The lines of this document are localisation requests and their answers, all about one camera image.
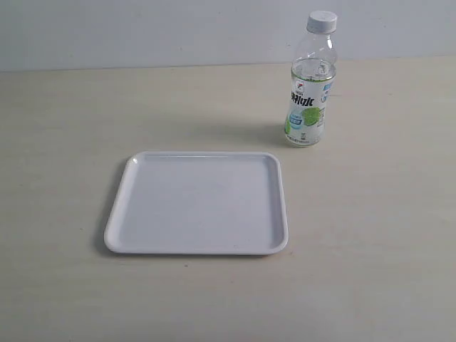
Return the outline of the clear plastic water bottle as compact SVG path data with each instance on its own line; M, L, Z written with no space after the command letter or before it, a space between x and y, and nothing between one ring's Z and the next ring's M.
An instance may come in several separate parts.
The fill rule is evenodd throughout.
M308 32L296 49L284 122L285 137L296 147L315 145L323 136L337 58L329 33Z

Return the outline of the white bottle cap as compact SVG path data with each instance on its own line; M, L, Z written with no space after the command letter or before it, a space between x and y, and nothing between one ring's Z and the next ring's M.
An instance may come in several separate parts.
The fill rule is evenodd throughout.
M307 20L306 30L314 34L330 34L336 31L338 16L331 11L312 11Z

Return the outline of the white plastic tray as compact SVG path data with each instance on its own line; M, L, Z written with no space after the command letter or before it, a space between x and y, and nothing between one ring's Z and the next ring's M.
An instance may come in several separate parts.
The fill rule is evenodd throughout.
M139 152L103 240L116 254L278 253L289 240L280 162L267 152Z

